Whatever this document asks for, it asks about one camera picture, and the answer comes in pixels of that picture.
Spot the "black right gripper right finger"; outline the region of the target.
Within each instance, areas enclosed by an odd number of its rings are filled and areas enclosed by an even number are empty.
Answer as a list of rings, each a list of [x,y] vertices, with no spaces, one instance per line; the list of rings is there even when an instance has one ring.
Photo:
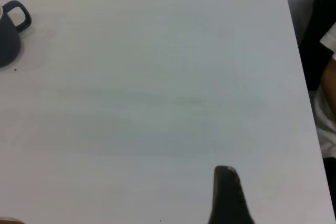
[[[209,223],[254,223],[240,178],[233,167],[214,169],[213,201]]]

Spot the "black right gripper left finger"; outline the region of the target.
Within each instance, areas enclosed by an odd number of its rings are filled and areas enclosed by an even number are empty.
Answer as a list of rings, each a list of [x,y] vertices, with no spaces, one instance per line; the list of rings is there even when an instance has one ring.
[[[16,218],[0,217],[0,224],[25,224],[25,223]]]

